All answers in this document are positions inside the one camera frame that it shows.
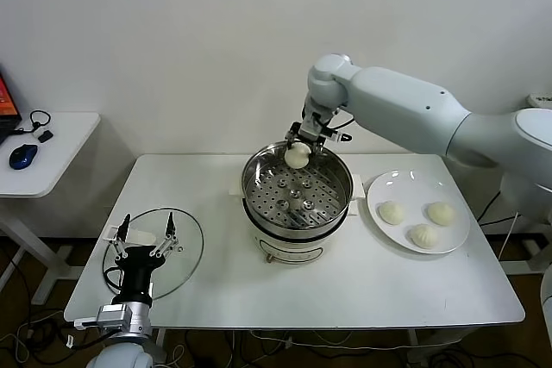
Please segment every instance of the floor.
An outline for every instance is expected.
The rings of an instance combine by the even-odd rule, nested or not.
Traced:
[[[58,243],[48,243],[55,248]],[[495,251],[499,250],[500,242],[492,242],[492,247]],[[16,252],[17,246],[6,238],[0,238],[0,245],[12,255]],[[75,249],[69,258],[70,265],[84,265],[91,249],[93,241],[80,240],[77,242]],[[524,250],[520,243],[515,240],[511,242],[505,249],[503,259],[525,259]],[[0,250],[0,271],[8,264],[8,260]],[[20,268],[25,274],[28,281],[28,287],[34,291],[41,281],[45,272],[42,266],[34,258],[25,254]],[[500,326],[500,327],[483,327],[473,334],[469,335],[462,346],[471,353],[479,355],[499,354],[505,352],[518,352],[533,361],[540,367],[552,366],[552,351],[550,349],[549,337],[544,326],[542,309],[539,301],[539,289],[541,277],[539,276],[522,276],[512,277],[511,283],[516,290],[521,302],[526,311],[526,318],[523,323]],[[43,307],[33,307],[33,312],[41,312],[37,317],[48,316],[51,312],[49,309],[63,309],[66,302],[72,293],[74,282],[58,282],[53,294],[50,296],[47,304]],[[14,274],[4,290],[0,292],[0,338],[5,334],[13,333],[17,327],[24,323],[27,318],[28,299],[25,293],[25,287],[22,283],[20,275]],[[272,336],[274,338],[283,337],[284,333],[257,333],[263,336]],[[344,332],[320,332],[326,340],[340,341],[348,333]],[[89,333],[86,341],[97,337],[96,332]],[[307,342],[312,344],[323,344],[322,340],[314,333],[307,331],[292,332],[293,340],[298,342]],[[83,340],[83,333],[75,335],[76,342],[80,343]],[[229,361],[229,345],[232,341],[232,333],[224,331],[168,331],[166,334],[165,348],[172,352],[177,344],[187,344],[186,353],[179,361],[180,368],[187,368],[194,365],[204,367],[225,367]],[[243,367],[245,361],[253,361],[265,353],[270,353],[277,342],[260,341],[252,337],[249,333],[236,333],[235,342],[241,342],[241,357],[238,352],[235,352],[234,367]],[[363,331],[354,332],[351,338],[345,345],[347,346],[396,346],[408,343],[408,336],[405,331],[389,330],[389,331]],[[10,368],[18,365],[8,355],[3,347],[11,346],[11,340],[6,340],[0,343],[0,367]],[[70,357],[66,362],[58,364],[59,367],[85,367],[87,362],[95,355],[101,352],[102,346],[97,345],[90,349],[77,352]],[[318,353],[325,356],[339,354],[323,348],[317,348]],[[71,352],[59,340],[56,340],[48,349],[40,352],[39,355],[43,361],[53,361],[69,355]],[[463,359],[465,366],[468,365],[467,359]],[[475,359],[475,367],[511,367],[525,368],[531,367],[529,363],[520,358],[512,356],[504,356],[495,359]],[[24,364],[25,367],[43,366],[37,361],[30,359]],[[316,366],[321,368],[330,367],[405,367],[405,352],[371,352],[368,355],[353,357],[340,357],[335,359],[322,358],[313,353],[309,348],[301,346],[291,346],[289,349],[282,349],[273,356],[267,356],[253,363],[252,366],[262,368],[275,368],[280,366],[286,367],[303,367]],[[454,367],[454,365],[443,365],[442,368]]]

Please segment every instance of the white plate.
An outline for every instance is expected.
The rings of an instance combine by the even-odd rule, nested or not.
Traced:
[[[452,189],[420,172],[396,171],[382,174],[370,185],[366,199],[370,214],[381,231],[414,252],[452,252],[462,246],[469,233],[469,213],[464,202]],[[378,213],[378,207],[388,201],[401,204],[405,211],[405,220],[397,226],[387,224]],[[426,209],[435,202],[445,202],[455,210],[456,217],[452,225],[439,226],[427,216]],[[439,241],[431,249],[417,246],[408,236],[409,230],[417,224],[429,224],[439,233]]]

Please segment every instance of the power cord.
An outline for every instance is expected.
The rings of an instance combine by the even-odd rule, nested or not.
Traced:
[[[110,279],[110,273],[113,272],[113,271],[119,271],[119,284],[115,284]],[[121,290],[121,276],[122,276],[122,270],[121,270],[120,267],[117,267],[117,266],[111,266],[110,268],[103,271],[103,280],[105,281],[106,284],[111,286],[113,289]]]
[[[518,213],[516,213],[516,215],[514,215],[514,221],[511,223],[510,230],[508,230],[508,234],[506,235],[506,238],[504,239],[504,243],[502,244],[502,247],[500,248],[499,260],[502,257],[502,253],[504,252],[504,248],[506,247],[506,244],[508,243],[508,239],[510,239],[511,231],[514,229],[514,226],[516,226],[516,221],[518,220],[518,216],[519,216]]]
[[[511,215],[510,217],[505,217],[504,219],[500,219],[500,220],[495,220],[495,221],[490,221],[488,223],[481,223],[480,224],[480,228],[484,227],[484,226],[490,226],[491,224],[498,224],[498,223],[502,223],[503,221],[509,221],[511,219],[514,219],[516,216],[514,215]]]
[[[224,366],[224,368],[229,368],[230,365],[235,366],[235,358],[234,358],[234,352],[235,352],[235,332],[232,331],[232,341],[228,339],[228,336],[226,336],[226,331],[224,331],[224,340],[228,344],[228,348],[230,350],[230,357],[228,359],[228,362]]]
[[[469,365],[464,364],[460,356],[466,359]],[[477,355],[467,351],[462,346],[451,347],[433,355],[430,358],[429,367],[445,368],[446,366],[452,366],[454,368],[475,368],[475,361],[474,361],[475,359],[503,359],[503,358],[522,359],[524,362],[526,362],[528,365],[532,366],[533,368],[541,368],[539,364],[537,364],[535,361],[533,361],[532,359],[526,357],[521,353],[502,352],[494,355]]]
[[[258,365],[254,360],[248,360],[245,357],[245,352],[243,351],[243,348],[246,345],[246,338],[247,334],[243,331],[240,332],[240,345],[238,346],[238,350],[240,351],[240,358],[243,362],[245,362],[247,365],[254,366],[255,368],[262,368],[262,366]]]
[[[461,340],[454,340],[450,342],[443,342],[440,344],[427,344],[427,345],[399,345],[399,346],[389,346],[389,347],[380,347],[380,346],[341,346],[341,345],[315,345],[315,344],[305,344],[302,342],[295,342],[292,340],[279,340],[277,338],[262,337],[257,335],[254,331],[249,331],[251,336],[254,336],[258,340],[274,340],[278,342],[284,342],[286,344],[292,344],[295,346],[310,346],[313,348],[331,348],[331,349],[344,349],[347,351],[358,351],[358,350],[371,350],[371,351],[396,351],[398,349],[412,349],[412,348],[428,348],[433,346],[449,346],[459,343]]]
[[[485,208],[483,209],[483,212],[480,214],[480,216],[477,218],[477,222],[479,222],[483,216],[486,214],[486,212],[491,208],[492,204],[497,200],[497,198],[499,198],[500,196],[500,191],[494,195],[494,197],[491,199],[491,201],[489,203],[487,203],[487,205],[485,206]]]
[[[285,337],[288,335],[288,333],[289,333],[289,331],[285,331],[284,335],[282,336],[281,339],[284,340]],[[260,342],[260,348],[262,349],[262,352],[265,353],[265,355],[267,355],[268,357],[271,357],[271,356],[277,354],[278,352],[282,351],[282,349],[285,348],[285,343],[280,342],[279,344],[276,344],[276,347],[272,351],[267,351],[265,349],[264,341],[261,341]]]
[[[182,352],[180,355],[177,356],[177,351],[179,349],[182,349]],[[156,364],[154,365],[155,368],[180,368],[179,361],[184,357],[186,348],[182,344],[176,345],[172,349],[172,361],[167,362],[166,364]]]
[[[0,251],[8,258],[9,262],[14,266],[17,273],[21,276],[23,284],[25,285],[25,292],[27,294],[27,318],[26,321],[20,325],[20,327],[17,329],[16,334],[7,334],[4,335],[0,339],[0,342],[12,338],[14,340],[13,346],[9,348],[13,352],[14,360],[18,365],[25,364],[30,357],[33,357],[37,362],[39,362],[42,365],[57,365],[61,364],[64,361],[67,361],[70,357],[72,357],[77,351],[89,348],[91,346],[94,346],[106,339],[108,339],[110,336],[113,336],[114,334],[117,334],[120,332],[120,330],[113,330],[109,331],[107,334],[100,336],[98,339],[93,340],[89,343],[83,343],[80,345],[74,345],[71,346],[72,352],[68,355],[66,355],[62,359],[58,359],[56,361],[45,361],[41,357],[39,357],[37,354],[46,350],[49,346],[53,344],[53,342],[57,339],[61,340],[64,344],[67,344],[67,338],[63,336],[63,333],[61,332],[62,329],[68,329],[73,328],[72,324],[67,322],[62,322],[58,324],[58,322],[53,319],[53,317],[59,313],[63,313],[62,309],[56,309],[54,313],[51,315],[41,318],[37,321],[31,321],[32,313],[31,313],[31,293],[30,289],[28,287],[27,279],[25,278],[25,275],[23,274],[22,270],[20,269],[19,265],[17,265],[16,262],[10,257],[8,252],[5,250],[4,246],[0,244]],[[22,340],[21,339],[21,330],[26,327],[27,328],[27,339]],[[86,341],[86,338],[88,336],[88,330],[85,332],[85,336],[83,338],[83,342]],[[20,358],[20,350],[24,349],[26,352],[25,357]]]
[[[310,351],[312,353],[314,353],[315,355],[317,355],[318,357],[320,358],[324,358],[324,359],[337,359],[337,358],[345,358],[345,357],[351,357],[351,358],[354,358],[354,357],[366,357],[368,355],[372,355],[374,353],[373,350],[368,350],[368,351],[365,351],[365,352],[358,352],[358,353],[338,353],[338,354],[335,354],[335,355],[324,355],[323,353],[317,351],[316,349],[314,348],[310,348],[310,347],[306,347],[305,348],[307,351]]]
[[[347,125],[350,125],[354,122],[354,117],[348,120],[347,122],[344,122],[343,124],[338,125],[337,127],[332,127],[332,129],[341,129],[345,128]]]
[[[316,335],[320,340],[323,340],[328,345],[343,345],[345,342],[351,339],[351,336],[353,336],[353,331],[349,332],[348,335],[343,338],[342,340],[339,340],[337,342],[332,342],[330,340],[326,340],[321,334],[319,334],[317,331],[312,331],[314,335]]]
[[[46,116],[47,119],[44,122],[36,121],[35,120],[36,114],[43,114]],[[23,129],[23,128],[14,129],[13,131],[9,132],[9,135],[32,134],[38,128],[45,127],[46,125],[48,125],[52,120],[52,116],[48,114],[46,111],[43,111],[41,109],[36,109],[32,111],[28,117],[31,120],[31,129]]]

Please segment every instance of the laptop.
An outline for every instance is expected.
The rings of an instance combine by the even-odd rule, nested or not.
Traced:
[[[0,145],[9,137],[9,133],[21,122],[21,114],[17,110],[8,86],[0,73]]]

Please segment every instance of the laptop screen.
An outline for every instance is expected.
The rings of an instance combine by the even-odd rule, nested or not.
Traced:
[[[17,115],[17,108],[8,93],[8,88],[0,77],[0,116]]]

